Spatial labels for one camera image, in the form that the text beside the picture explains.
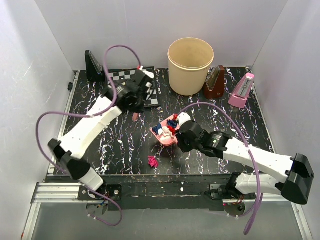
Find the pink hand brush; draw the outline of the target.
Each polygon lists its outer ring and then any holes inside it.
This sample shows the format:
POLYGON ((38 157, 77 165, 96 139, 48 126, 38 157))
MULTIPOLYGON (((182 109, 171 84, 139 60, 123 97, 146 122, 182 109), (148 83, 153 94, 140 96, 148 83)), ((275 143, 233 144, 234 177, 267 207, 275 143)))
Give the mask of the pink hand brush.
POLYGON ((135 122, 139 117, 139 114, 138 113, 134 113, 133 116, 132 116, 132 121, 135 122))

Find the pink dustpan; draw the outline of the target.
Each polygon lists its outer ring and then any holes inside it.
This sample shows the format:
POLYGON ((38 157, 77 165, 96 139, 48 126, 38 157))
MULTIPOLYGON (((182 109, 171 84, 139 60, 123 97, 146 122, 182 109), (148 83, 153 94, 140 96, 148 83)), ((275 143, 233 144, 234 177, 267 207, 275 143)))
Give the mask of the pink dustpan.
MULTIPOLYGON (((168 127, 168 124, 167 124, 167 120, 176 120, 177 118, 177 114, 173 114, 171 116, 169 116, 168 118, 166 118, 165 120, 163 120, 162 122, 160 122, 160 124, 163 126, 166 126, 168 127)), ((176 137, 176 134, 178 133, 179 129, 180 129, 180 126, 177 125, 177 127, 175 128, 176 130, 176 133, 174 136, 172 137, 159 137, 159 135, 156 135, 153 131, 152 131, 152 128, 150 128, 150 131, 151 133, 154 135, 154 137, 165 147, 168 147, 168 146, 171 146, 173 144, 177 144, 178 143, 178 140, 177 140, 177 137, 176 137)))

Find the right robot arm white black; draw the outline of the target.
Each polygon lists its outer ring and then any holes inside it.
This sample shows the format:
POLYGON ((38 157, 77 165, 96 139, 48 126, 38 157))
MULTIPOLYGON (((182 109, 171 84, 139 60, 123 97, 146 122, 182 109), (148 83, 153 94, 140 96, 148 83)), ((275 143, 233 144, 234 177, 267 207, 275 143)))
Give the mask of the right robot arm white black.
POLYGON ((274 194, 306 205, 309 200, 314 171, 309 159, 272 153, 243 142, 221 131, 207 132, 193 120, 184 120, 176 134, 182 152, 197 150, 207 157, 240 163, 254 169, 255 175, 233 173, 225 186, 227 195, 274 194))

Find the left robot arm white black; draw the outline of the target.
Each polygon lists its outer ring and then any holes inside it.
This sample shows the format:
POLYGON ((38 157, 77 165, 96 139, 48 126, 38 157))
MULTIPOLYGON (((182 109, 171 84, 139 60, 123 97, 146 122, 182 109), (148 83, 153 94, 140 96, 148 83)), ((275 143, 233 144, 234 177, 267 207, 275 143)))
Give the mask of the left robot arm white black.
POLYGON ((106 196, 106 183, 84 160, 91 143, 109 124, 124 112, 141 113, 151 93, 155 75, 137 69, 124 82, 106 86, 86 116, 60 139, 51 139, 48 147, 58 163, 73 180, 89 187, 89 194, 95 200, 106 196))

